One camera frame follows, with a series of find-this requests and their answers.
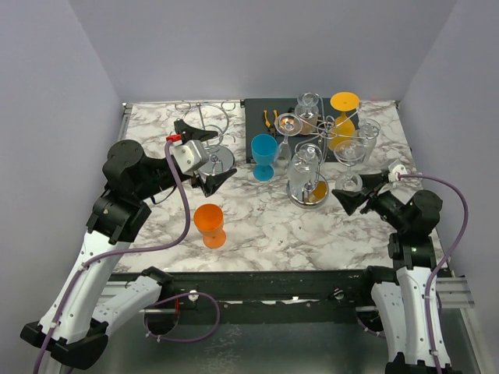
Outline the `blue plastic goblet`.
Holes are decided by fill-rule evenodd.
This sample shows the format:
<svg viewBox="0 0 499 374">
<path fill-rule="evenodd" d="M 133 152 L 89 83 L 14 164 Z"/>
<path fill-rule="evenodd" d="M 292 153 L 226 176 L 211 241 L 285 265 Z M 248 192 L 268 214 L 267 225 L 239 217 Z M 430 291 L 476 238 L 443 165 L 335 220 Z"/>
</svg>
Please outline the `blue plastic goblet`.
<svg viewBox="0 0 499 374">
<path fill-rule="evenodd" d="M 266 182 L 274 177 L 272 164 L 277 152 L 276 139 L 268 134 L 255 136 L 251 141 L 252 157 L 256 163 L 253 176 L 257 181 Z"/>
</svg>

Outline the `black front mounting rail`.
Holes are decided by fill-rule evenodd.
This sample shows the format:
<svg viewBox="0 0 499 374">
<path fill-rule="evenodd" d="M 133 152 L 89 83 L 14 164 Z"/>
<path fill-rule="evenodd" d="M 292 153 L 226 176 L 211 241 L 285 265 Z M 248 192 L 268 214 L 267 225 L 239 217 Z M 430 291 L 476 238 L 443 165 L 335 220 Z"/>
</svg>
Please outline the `black front mounting rail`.
<svg viewBox="0 0 499 374">
<path fill-rule="evenodd" d="M 160 298 L 166 305 L 144 313 L 154 332 L 175 323 L 209 325 L 355 323 L 356 308 L 374 304 L 375 283 L 394 281 L 384 266 L 365 270 L 170 273 Z M 179 295 L 178 302 L 170 297 Z"/>
</svg>

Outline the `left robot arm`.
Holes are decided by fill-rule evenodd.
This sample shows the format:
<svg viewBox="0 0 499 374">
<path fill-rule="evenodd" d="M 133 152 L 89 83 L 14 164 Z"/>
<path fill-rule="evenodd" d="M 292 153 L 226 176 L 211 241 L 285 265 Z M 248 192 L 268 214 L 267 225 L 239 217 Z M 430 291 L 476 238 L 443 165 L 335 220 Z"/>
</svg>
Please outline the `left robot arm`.
<svg viewBox="0 0 499 374">
<path fill-rule="evenodd" d="M 119 140 L 109 149 L 102 168 L 107 182 L 92 208 L 76 262 L 49 310 L 40 320 L 26 324 L 20 334 L 39 350 L 35 373 L 90 368 L 120 326 L 149 305 L 163 308 L 172 301 L 170 276 L 151 267 L 124 291 L 98 304 L 123 255 L 170 249 L 187 236 L 191 212 L 184 181 L 211 196 L 236 172 L 231 168 L 206 178 L 199 175 L 210 160 L 204 144 L 222 137 L 221 130 L 194 128 L 182 119 L 174 127 L 162 158 L 148 157 L 132 139 Z M 165 245 L 132 248 L 151 213 L 147 200 L 166 189 L 180 194 L 185 214 L 181 234 Z"/>
</svg>

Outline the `clear glass with reflection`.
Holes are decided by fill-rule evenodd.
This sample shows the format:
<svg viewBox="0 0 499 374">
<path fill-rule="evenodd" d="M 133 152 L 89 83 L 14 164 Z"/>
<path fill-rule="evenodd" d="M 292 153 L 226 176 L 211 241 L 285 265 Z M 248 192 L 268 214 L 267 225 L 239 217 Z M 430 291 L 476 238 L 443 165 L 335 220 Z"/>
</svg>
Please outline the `clear glass with reflection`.
<svg viewBox="0 0 499 374">
<path fill-rule="evenodd" d="M 358 123 L 358 137 L 365 147 L 364 164 L 367 164 L 370 156 L 377 145 L 377 137 L 380 134 L 380 124 L 370 118 L 360 119 Z"/>
</svg>

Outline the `yellow plastic goblet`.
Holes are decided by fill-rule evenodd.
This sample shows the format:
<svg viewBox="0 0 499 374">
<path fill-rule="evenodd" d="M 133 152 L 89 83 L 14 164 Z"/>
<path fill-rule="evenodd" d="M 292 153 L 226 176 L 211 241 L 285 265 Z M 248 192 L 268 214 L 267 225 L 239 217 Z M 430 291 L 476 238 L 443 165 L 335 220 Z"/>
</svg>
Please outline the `yellow plastic goblet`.
<svg viewBox="0 0 499 374">
<path fill-rule="evenodd" d="M 339 116 L 334 120 L 331 138 L 327 145 L 328 149 L 333 151 L 339 143 L 349 140 L 356 131 L 350 115 L 356 113 L 359 98 L 353 92 L 342 91 L 331 97 L 330 104 L 339 112 Z"/>
</svg>

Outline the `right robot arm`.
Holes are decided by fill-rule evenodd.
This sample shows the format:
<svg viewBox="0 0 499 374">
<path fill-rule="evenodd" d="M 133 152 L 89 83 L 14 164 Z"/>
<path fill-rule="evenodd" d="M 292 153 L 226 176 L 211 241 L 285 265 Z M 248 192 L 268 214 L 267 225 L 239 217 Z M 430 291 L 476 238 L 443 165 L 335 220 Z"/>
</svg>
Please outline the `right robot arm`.
<svg viewBox="0 0 499 374">
<path fill-rule="evenodd" d="M 388 172 L 363 175 L 358 192 L 333 190 L 348 215 L 373 211 L 394 228 L 389 237 L 391 269 L 371 266 L 359 297 L 375 305 L 388 346 L 387 373 L 452 373 L 437 297 L 437 261 L 430 237 L 440 220 L 441 198 L 417 191 L 403 203 L 384 191 Z"/>
</svg>

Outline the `yellow handled pliers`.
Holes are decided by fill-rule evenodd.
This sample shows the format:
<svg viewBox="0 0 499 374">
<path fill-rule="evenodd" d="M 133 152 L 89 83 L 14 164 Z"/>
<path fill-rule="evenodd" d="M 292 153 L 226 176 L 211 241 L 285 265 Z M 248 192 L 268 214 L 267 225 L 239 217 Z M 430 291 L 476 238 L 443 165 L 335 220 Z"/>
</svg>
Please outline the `yellow handled pliers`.
<svg viewBox="0 0 499 374">
<path fill-rule="evenodd" d="M 273 110 L 273 113 L 274 113 L 274 121 L 271 122 L 270 118 L 269 118 L 268 110 L 264 110 L 264 124 L 267 127 L 267 131 L 268 131 L 269 135 L 276 139 L 277 138 L 277 129 L 275 127 L 274 122 L 278 117 L 278 111 Z"/>
</svg>

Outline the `scroll arm chrome glass rack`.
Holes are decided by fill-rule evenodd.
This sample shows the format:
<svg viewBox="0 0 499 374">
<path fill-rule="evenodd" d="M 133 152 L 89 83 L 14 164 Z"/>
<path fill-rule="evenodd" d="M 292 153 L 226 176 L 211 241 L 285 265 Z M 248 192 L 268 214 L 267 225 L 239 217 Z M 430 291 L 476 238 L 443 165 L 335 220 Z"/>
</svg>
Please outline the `scroll arm chrome glass rack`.
<svg viewBox="0 0 499 374">
<path fill-rule="evenodd" d="M 287 193 L 289 199 L 297 206 L 300 206 L 302 208 L 315 208 L 319 207 L 324 204 L 328 197 L 329 193 L 329 185 L 326 180 L 326 178 L 320 173 L 320 166 L 325 163 L 326 161 L 326 156 L 327 152 L 329 151 L 328 149 L 328 140 L 331 138 L 331 130 L 333 129 L 334 125 L 334 120 L 330 115 L 322 115 L 322 119 L 317 122 L 316 126 L 316 133 L 317 137 L 319 138 L 319 145 L 315 144 L 318 146 L 318 149 L 320 151 L 320 156 L 319 156 L 319 169 L 317 172 L 317 186 L 316 188 L 309 194 L 308 198 L 305 199 L 304 202 L 298 201 L 297 198 L 291 195 L 289 191 L 289 187 L 287 184 Z M 356 129 L 354 135 L 349 139 L 349 140 L 358 140 L 361 143 L 363 143 L 360 138 L 357 136 L 358 135 L 358 129 Z M 298 144 L 296 146 L 296 151 L 295 153 L 299 150 L 299 148 L 303 144 Z"/>
</svg>

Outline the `orange plastic goblet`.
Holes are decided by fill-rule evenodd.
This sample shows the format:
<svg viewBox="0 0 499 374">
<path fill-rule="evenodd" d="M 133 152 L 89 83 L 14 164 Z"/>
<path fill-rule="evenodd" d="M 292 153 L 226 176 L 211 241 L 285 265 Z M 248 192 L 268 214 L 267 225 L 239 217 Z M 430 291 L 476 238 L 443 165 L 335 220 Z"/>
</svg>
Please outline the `orange plastic goblet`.
<svg viewBox="0 0 499 374">
<path fill-rule="evenodd" d="M 199 206 L 193 216 L 194 224 L 203 236 L 203 243 L 209 249 L 218 249 L 226 241 L 224 214 L 222 209 L 208 203 Z"/>
</svg>

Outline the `aluminium extrusion frame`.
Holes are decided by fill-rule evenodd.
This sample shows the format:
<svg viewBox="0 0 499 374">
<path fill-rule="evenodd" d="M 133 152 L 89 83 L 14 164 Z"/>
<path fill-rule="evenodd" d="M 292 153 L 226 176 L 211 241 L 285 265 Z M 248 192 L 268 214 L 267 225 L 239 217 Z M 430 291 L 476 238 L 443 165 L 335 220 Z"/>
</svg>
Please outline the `aluminium extrusion frame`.
<svg viewBox="0 0 499 374">
<path fill-rule="evenodd" d="M 388 241 L 394 228 L 373 211 L 349 216 L 332 195 L 332 183 L 339 176 L 339 162 L 326 162 L 320 173 L 329 193 L 323 205 L 302 208 L 288 197 L 285 177 L 260 182 L 253 176 L 255 161 L 246 163 L 246 116 L 241 101 L 221 102 L 228 110 L 230 124 L 222 144 L 235 156 L 237 172 L 212 196 L 184 181 L 191 212 L 189 233 L 183 241 L 166 250 L 128 253 L 116 264 L 98 304 L 135 283 L 139 275 L 154 267 L 167 275 L 191 272 L 277 272 L 311 270 L 365 270 L 369 266 L 393 267 Z M 134 104 L 128 125 L 119 138 L 137 141 L 151 158 L 165 156 L 166 138 L 175 132 L 174 122 L 182 114 L 174 102 Z M 391 159 L 405 164 L 409 147 L 399 122 L 384 122 L 374 151 L 376 172 Z M 197 230 L 193 216 L 204 204 L 219 206 L 224 214 L 226 241 L 209 249 Z M 179 237 L 185 214 L 177 190 L 166 189 L 147 200 L 151 213 L 132 248 L 165 245 Z M 469 308 L 472 297 L 466 280 L 450 277 L 445 259 L 437 261 L 437 297 L 442 308 Z M 145 321 L 147 333 L 157 340 L 171 340 L 170 330 L 154 332 Z"/>
</svg>

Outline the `dark grey tool tray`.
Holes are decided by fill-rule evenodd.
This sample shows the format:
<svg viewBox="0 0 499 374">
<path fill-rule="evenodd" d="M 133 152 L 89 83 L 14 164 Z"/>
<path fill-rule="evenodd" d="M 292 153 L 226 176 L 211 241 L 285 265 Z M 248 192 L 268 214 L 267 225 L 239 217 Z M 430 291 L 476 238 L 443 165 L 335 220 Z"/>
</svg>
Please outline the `dark grey tool tray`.
<svg viewBox="0 0 499 374">
<path fill-rule="evenodd" d="M 332 115 L 334 118 L 339 116 L 339 112 L 333 109 L 330 105 L 330 98 L 323 97 L 325 115 Z M 244 107 L 246 116 L 246 163 L 253 162 L 251 141 L 260 134 L 268 134 L 267 127 L 264 124 L 264 110 L 268 110 L 270 121 L 274 121 L 273 110 L 278 111 L 278 115 L 285 112 L 293 111 L 297 105 L 296 97 L 286 98 L 246 98 L 240 104 Z M 356 129 L 358 129 L 359 116 L 354 114 L 352 122 Z M 315 135 L 297 135 L 289 138 L 289 145 L 292 148 L 292 155 L 295 153 L 296 144 L 304 141 L 304 143 L 315 143 L 319 145 L 319 138 Z M 326 162 L 337 162 L 333 156 L 332 151 L 327 152 Z"/>
</svg>

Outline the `ribbed clear wine glass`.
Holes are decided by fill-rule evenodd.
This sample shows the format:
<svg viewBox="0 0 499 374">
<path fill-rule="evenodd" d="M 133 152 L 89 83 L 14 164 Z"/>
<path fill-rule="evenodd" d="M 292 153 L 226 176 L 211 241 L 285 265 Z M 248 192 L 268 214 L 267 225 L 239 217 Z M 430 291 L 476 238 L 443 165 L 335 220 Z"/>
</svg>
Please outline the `ribbed clear wine glass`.
<svg viewBox="0 0 499 374">
<path fill-rule="evenodd" d="M 301 135 L 307 136 L 316 129 L 319 117 L 318 103 L 319 96 L 315 93 L 301 93 L 297 97 L 297 105 L 295 106 L 294 113 L 302 122 Z"/>
</svg>

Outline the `clear stemmed glass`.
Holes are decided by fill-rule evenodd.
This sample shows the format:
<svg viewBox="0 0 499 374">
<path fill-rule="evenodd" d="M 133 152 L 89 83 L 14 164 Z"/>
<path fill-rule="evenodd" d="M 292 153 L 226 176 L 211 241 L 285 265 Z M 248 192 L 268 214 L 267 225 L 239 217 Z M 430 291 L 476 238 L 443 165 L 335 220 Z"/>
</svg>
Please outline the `clear stemmed glass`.
<svg viewBox="0 0 499 374">
<path fill-rule="evenodd" d="M 303 124 L 301 119 L 295 114 L 284 113 L 275 119 L 274 126 L 277 132 L 284 136 L 283 140 L 278 145 L 274 159 L 274 170 L 278 175 L 284 175 L 292 159 L 289 137 L 300 134 Z"/>
</svg>

